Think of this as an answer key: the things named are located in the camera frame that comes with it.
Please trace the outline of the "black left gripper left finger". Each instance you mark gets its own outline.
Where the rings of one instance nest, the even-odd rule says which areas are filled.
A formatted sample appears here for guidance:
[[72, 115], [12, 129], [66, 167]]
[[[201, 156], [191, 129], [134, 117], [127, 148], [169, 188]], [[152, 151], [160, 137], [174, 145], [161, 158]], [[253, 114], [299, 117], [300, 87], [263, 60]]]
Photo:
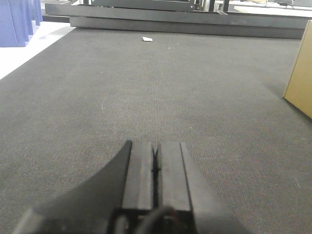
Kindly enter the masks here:
[[126, 141], [97, 173], [30, 208], [17, 234], [132, 234], [153, 209], [153, 147]]

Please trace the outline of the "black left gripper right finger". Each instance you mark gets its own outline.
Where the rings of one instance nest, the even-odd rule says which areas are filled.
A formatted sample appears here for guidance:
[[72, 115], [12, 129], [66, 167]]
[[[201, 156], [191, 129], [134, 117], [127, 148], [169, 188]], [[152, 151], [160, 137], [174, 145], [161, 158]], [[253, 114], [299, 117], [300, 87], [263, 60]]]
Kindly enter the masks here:
[[158, 203], [177, 212], [180, 234], [244, 234], [246, 227], [217, 196], [180, 142], [157, 148]]

